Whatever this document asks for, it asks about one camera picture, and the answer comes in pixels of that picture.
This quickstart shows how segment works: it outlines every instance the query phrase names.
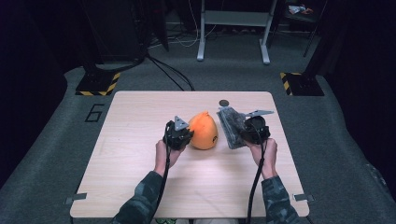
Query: hand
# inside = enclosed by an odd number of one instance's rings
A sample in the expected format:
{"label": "hand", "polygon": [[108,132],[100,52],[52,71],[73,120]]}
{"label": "hand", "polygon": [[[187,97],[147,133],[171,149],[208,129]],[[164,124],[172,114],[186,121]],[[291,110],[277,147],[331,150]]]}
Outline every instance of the hand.
{"label": "hand", "polygon": [[[159,175],[163,176],[165,173],[165,166],[166,166],[166,144],[163,140],[158,141],[155,145],[156,147],[156,154],[155,154],[155,167],[154,171]],[[171,168],[177,161],[180,154],[184,151],[185,147],[181,150],[173,150],[171,149],[171,153],[169,156],[170,163],[169,168]]]}
{"label": "hand", "polygon": [[[253,160],[257,165],[260,163],[262,158],[262,147],[260,145],[255,145],[245,141],[245,144],[250,148]],[[277,143],[273,138],[268,138],[268,140],[263,143],[265,147],[264,152],[264,165],[262,166],[262,177],[264,179],[271,178],[277,175],[276,172],[276,153],[277,153]]]}

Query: gray carpet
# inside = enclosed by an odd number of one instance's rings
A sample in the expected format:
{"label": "gray carpet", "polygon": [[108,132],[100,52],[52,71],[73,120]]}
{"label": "gray carpet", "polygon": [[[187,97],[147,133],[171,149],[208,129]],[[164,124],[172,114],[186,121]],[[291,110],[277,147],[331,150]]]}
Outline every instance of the gray carpet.
{"label": "gray carpet", "polygon": [[[317,77],[325,96],[288,96],[279,73],[303,72],[313,48],[303,57],[307,39],[279,34],[263,65],[259,36],[218,36],[206,42],[205,60],[196,61],[198,44],[171,44],[149,50],[174,66],[197,91],[269,91],[273,94],[309,204],[310,218],[322,223],[396,223],[396,204],[378,181],[369,162],[348,134],[342,111],[324,77]],[[45,130],[0,191],[0,223],[70,223],[70,205],[106,118],[113,94],[76,96],[84,71],[65,74],[68,90]],[[189,87],[172,75],[181,86]],[[179,91],[152,62],[122,72],[115,91]],[[84,122],[94,104],[103,114]],[[75,219],[107,223],[108,219]],[[263,223],[262,218],[254,220]]]}

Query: person's left hand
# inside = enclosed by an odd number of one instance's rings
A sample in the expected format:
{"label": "person's left hand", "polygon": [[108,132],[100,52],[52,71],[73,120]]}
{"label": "person's left hand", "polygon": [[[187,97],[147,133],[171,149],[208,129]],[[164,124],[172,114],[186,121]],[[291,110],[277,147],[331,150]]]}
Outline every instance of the person's left hand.
{"label": "person's left hand", "polygon": [[[163,176],[165,173],[165,166],[166,166],[166,144],[163,140],[159,140],[158,143],[155,145],[156,147],[156,154],[155,154],[155,167],[154,171],[159,175]],[[184,151],[185,147],[181,150],[173,150],[171,149],[171,153],[169,156],[170,163],[169,168],[175,165],[178,157]]]}

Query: orange plush toy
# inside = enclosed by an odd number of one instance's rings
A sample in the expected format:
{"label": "orange plush toy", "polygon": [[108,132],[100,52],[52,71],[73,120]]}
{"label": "orange plush toy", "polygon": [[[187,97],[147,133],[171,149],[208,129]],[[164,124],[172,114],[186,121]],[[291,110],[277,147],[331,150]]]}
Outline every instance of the orange plush toy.
{"label": "orange plush toy", "polygon": [[210,149],[218,142],[218,127],[207,111],[195,115],[189,122],[194,132],[191,144],[202,150]]}

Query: forearm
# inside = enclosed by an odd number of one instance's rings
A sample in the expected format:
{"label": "forearm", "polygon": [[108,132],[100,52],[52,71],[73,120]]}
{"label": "forearm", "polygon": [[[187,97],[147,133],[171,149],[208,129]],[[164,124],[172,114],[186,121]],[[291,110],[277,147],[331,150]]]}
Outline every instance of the forearm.
{"label": "forearm", "polygon": [[262,196],[267,223],[300,223],[290,204],[289,194],[278,175],[262,181]]}
{"label": "forearm", "polygon": [[162,176],[156,172],[149,172],[136,186],[134,197],[121,207],[111,223],[150,223],[157,208],[162,182]]}

